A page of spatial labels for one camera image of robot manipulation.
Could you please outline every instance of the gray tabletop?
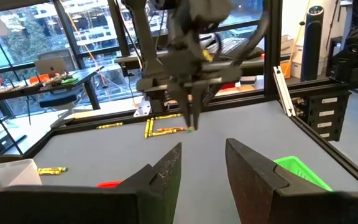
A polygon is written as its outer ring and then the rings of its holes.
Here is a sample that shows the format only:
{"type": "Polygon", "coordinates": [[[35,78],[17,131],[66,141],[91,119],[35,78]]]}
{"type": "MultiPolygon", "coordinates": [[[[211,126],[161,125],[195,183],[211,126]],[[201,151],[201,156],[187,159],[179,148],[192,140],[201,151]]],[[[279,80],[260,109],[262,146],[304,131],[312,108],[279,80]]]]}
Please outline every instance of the gray tabletop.
{"type": "MultiPolygon", "coordinates": [[[[184,126],[183,118],[155,128],[184,126]]],[[[182,142],[182,172],[174,223],[240,223],[227,179],[226,138],[236,138],[271,160],[300,158],[334,190],[358,191],[358,181],[286,117],[276,101],[203,113],[200,129],[144,139],[145,123],[55,136],[35,157],[39,167],[68,167],[44,176],[45,185],[96,186],[124,180],[154,165],[182,142]]]]}

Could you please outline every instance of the office chair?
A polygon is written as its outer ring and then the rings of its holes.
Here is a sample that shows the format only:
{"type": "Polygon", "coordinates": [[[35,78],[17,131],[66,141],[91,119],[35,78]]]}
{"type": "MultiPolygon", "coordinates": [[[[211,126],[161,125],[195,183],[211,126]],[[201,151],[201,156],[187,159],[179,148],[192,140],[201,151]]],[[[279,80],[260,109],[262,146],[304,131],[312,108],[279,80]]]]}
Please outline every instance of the office chair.
{"type": "MultiPolygon", "coordinates": [[[[39,54],[39,60],[50,59],[54,57],[63,57],[68,72],[76,70],[75,63],[70,49],[54,50],[39,54]]],[[[42,100],[39,101],[41,108],[53,108],[55,110],[67,110],[66,112],[58,115],[58,119],[53,122],[50,127],[54,127],[59,122],[63,121],[65,117],[77,113],[91,111],[90,109],[76,109],[75,105],[85,95],[82,88],[75,88],[72,90],[55,91],[47,94],[42,100]]]]}

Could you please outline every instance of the laptop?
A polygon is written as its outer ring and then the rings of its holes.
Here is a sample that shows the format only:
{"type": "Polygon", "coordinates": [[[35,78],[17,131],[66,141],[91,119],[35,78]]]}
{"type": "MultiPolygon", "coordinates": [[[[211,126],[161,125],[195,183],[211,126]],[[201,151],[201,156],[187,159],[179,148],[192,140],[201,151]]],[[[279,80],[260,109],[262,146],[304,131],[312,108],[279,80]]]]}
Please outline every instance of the laptop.
{"type": "Polygon", "coordinates": [[[62,73],[67,71],[66,63],[63,57],[40,59],[34,62],[37,71],[40,74],[62,73]]]}

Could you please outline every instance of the yellow crayon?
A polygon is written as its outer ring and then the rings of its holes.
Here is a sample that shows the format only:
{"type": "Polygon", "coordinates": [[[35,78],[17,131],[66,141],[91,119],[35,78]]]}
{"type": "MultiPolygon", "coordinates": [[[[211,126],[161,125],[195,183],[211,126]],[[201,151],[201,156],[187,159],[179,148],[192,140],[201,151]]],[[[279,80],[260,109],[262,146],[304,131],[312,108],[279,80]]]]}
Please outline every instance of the yellow crayon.
{"type": "Polygon", "coordinates": [[[147,139],[147,136],[149,135],[149,126],[150,126],[150,119],[147,119],[146,128],[144,130],[144,138],[145,139],[147,139]]]}
{"type": "Polygon", "coordinates": [[[153,133],[153,128],[154,128],[154,118],[152,118],[150,120],[150,126],[149,126],[149,137],[152,136],[152,133],[153,133]]]}
{"type": "Polygon", "coordinates": [[[102,126],[97,127],[97,129],[113,128],[113,127],[118,127],[118,126],[122,126],[122,122],[121,123],[115,123],[115,124],[102,125],[102,126]]]}
{"type": "Polygon", "coordinates": [[[160,133],[152,133],[151,136],[156,137],[156,136],[162,136],[162,135],[166,135],[166,134],[175,134],[176,132],[178,132],[178,131],[177,130],[163,131],[160,133]]]}
{"type": "Polygon", "coordinates": [[[158,132],[170,131],[170,130],[187,131],[187,128],[185,128],[185,127],[178,127],[178,128],[158,128],[158,129],[157,129],[158,132]]]}
{"type": "Polygon", "coordinates": [[[177,118],[180,116],[182,116],[182,114],[171,114],[171,115],[167,115],[167,116],[159,116],[159,117],[156,117],[155,119],[177,118]]]}
{"type": "Polygon", "coordinates": [[[51,171],[38,171],[39,175],[60,175],[62,172],[60,170],[51,170],[51,171]]]}
{"type": "Polygon", "coordinates": [[[203,50],[203,55],[204,55],[204,58],[206,60],[208,60],[209,62],[212,62],[214,60],[214,58],[209,54],[209,51],[208,50],[203,50]]]}
{"type": "Polygon", "coordinates": [[[38,172],[42,171],[60,171],[60,172],[67,172],[67,167],[50,167],[50,168],[38,168],[38,172]]]}

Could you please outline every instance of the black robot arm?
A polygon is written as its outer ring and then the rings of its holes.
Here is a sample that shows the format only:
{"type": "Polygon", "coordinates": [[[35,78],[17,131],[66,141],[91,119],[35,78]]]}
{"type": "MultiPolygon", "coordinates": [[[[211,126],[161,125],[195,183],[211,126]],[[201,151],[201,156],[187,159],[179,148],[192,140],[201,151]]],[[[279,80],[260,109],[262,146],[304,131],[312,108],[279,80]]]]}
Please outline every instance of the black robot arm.
{"type": "Polygon", "coordinates": [[[353,0],[352,24],[343,49],[331,59],[332,78],[358,82],[358,0],[353,0]]]}
{"type": "Polygon", "coordinates": [[[144,61],[137,91],[145,94],[154,113],[165,112],[164,103],[175,100],[188,127],[198,128],[201,107],[213,98],[219,86],[240,79],[239,65],[264,37],[269,14],[264,12],[258,28],[231,66],[216,73],[203,73],[202,65],[210,59],[200,46],[200,33],[214,32],[232,9],[231,0],[150,0],[160,10],[169,10],[167,21],[170,43],[168,53],[157,59],[144,13],[145,0],[121,0],[131,11],[144,61]]]}

